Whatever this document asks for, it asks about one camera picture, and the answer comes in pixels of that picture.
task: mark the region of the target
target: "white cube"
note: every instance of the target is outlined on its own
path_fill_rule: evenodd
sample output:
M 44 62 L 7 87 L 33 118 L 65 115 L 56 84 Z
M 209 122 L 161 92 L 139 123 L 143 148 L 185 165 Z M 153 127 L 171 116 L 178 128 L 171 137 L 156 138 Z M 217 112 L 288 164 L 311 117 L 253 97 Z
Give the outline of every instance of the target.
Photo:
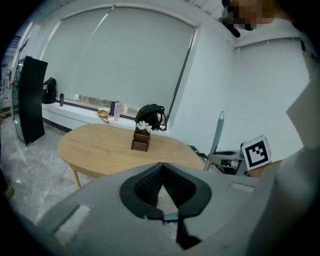
M 248 171 L 271 163 L 271 150 L 265 135 L 249 141 L 241 149 Z

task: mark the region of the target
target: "oval table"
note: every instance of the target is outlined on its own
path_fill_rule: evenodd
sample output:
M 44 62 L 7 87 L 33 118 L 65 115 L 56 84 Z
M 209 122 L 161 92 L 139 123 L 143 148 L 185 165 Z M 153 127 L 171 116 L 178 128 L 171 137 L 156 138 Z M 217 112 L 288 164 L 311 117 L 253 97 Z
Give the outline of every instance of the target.
M 78 188 L 78 172 L 101 177 L 157 162 L 204 168 L 196 153 L 177 139 L 151 132 L 148 151 L 144 152 L 131 149 L 133 135 L 133 130 L 109 124 L 86 124 L 64 135 L 58 152 L 70 165 Z

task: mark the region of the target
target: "backpack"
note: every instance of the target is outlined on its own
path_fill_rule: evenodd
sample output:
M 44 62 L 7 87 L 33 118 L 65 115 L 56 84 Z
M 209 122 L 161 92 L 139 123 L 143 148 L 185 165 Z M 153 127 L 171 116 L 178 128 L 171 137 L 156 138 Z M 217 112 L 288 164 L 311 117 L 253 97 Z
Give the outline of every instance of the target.
M 165 120 L 165 128 L 161 129 L 160 124 L 162 123 L 162 118 L 164 116 Z M 163 106 L 158 106 L 157 104 L 145 105 L 143 106 L 134 119 L 135 123 L 139 123 L 145 121 L 150 126 L 152 126 L 152 130 L 167 130 L 167 119 L 165 115 L 165 108 Z
M 49 80 L 43 83 L 42 88 L 42 103 L 51 104 L 56 101 L 57 90 L 56 90 L 56 79 L 50 77 Z

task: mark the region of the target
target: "window blind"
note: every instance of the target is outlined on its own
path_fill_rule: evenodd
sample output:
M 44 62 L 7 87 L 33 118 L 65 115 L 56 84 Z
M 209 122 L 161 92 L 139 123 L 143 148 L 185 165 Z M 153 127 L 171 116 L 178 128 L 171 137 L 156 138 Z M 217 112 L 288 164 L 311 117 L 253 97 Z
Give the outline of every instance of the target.
M 74 94 L 136 107 L 155 103 L 168 113 L 195 29 L 155 11 L 121 7 L 105 17 L 107 11 L 62 21 L 43 58 L 48 77 Z

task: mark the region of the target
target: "black refrigerator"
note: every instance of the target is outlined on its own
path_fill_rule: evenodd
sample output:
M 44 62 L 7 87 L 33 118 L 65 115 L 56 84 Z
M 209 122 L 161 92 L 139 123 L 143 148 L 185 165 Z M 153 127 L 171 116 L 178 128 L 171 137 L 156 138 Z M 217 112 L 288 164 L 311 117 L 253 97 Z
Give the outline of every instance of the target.
M 45 134 L 42 89 L 47 62 L 26 56 L 19 60 L 12 87 L 12 110 L 16 133 L 27 146 Z

